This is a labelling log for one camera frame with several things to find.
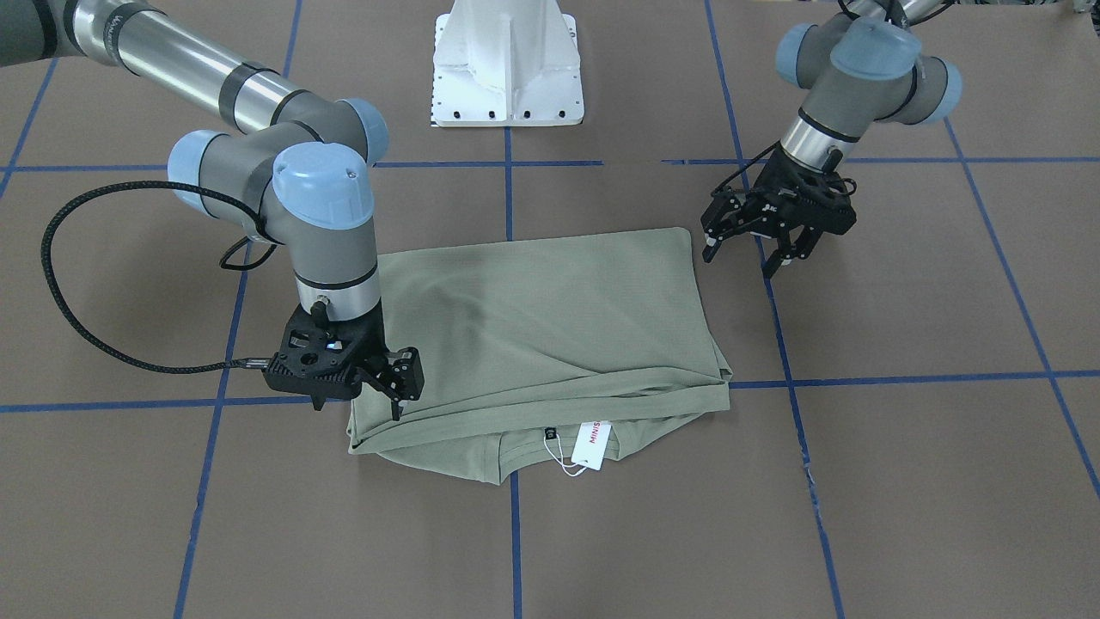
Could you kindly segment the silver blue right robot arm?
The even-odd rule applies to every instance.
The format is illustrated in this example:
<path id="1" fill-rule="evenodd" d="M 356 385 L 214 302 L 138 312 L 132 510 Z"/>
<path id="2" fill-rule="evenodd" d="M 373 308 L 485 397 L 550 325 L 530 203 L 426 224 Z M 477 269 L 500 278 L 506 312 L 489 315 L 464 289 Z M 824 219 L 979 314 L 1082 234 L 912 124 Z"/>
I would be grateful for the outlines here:
<path id="1" fill-rule="evenodd" d="M 272 390 L 307 395 L 315 410 L 350 401 L 369 385 L 399 420 L 424 393 L 424 365 L 417 349 L 388 349 L 382 321 L 369 179 L 370 166 L 388 152 L 380 111 L 361 99 L 327 101 L 145 1 L 4 1 L 3 66 L 70 56 L 160 82 L 237 129 L 235 136 L 193 131 L 172 150 L 167 180 L 100 187 L 52 217 L 40 262 L 75 332 L 128 365 L 166 375 L 260 371 Z M 271 357 L 162 367 L 109 346 L 72 313 L 52 269 L 61 223 L 107 194 L 157 188 L 200 214 L 241 226 L 244 242 L 287 248 L 298 305 Z"/>

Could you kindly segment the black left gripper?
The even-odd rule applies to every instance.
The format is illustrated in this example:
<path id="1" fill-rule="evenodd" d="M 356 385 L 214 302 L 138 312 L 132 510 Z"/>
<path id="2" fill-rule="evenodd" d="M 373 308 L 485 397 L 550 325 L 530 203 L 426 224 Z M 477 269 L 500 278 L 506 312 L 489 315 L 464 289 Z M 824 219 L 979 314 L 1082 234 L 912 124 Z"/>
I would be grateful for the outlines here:
<path id="1" fill-rule="evenodd" d="M 732 236 L 755 234 L 777 239 L 778 246 L 761 268 L 772 279 L 793 259 L 809 259 L 824 234 L 842 236 L 857 222 L 850 203 L 853 179 L 836 173 L 842 153 L 832 148 L 822 172 L 809 169 L 773 144 L 743 165 L 711 192 L 700 215 L 705 231 L 702 259 L 710 264 Z"/>

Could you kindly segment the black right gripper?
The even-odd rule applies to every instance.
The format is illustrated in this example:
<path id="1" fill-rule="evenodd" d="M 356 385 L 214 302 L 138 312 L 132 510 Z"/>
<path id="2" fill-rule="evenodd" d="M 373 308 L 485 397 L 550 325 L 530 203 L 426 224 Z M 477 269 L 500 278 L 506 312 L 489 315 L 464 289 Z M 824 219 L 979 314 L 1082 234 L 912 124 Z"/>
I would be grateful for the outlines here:
<path id="1" fill-rule="evenodd" d="M 353 400 L 369 385 L 388 398 L 392 420 L 420 399 L 425 382 L 418 349 L 386 346 L 380 305 L 349 321 L 327 318 L 324 305 L 296 307 L 262 373 L 272 390 L 310 396 L 315 410 Z"/>

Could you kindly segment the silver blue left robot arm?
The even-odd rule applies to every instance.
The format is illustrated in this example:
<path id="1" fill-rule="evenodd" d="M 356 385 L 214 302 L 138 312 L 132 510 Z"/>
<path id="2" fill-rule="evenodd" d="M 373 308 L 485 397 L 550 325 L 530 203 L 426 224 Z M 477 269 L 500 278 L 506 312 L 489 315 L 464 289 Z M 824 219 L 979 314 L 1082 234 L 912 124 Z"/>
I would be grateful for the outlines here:
<path id="1" fill-rule="evenodd" d="M 912 27 L 938 15 L 944 1 L 853 1 L 823 24 L 790 27 L 776 70 L 809 91 L 783 137 L 760 152 L 763 169 L 739 189 L 728 176 L 700 215 L 702 252 L 711 262 L 723 242 L 751 234 L 773 239 L 762 274 L 806 259 L 824 235 L 856 223 L 856 184 L 837 172 L 876 122 L 927 125 L 948 117 L 963 95 L 957 66 L 923 53 Z"/>

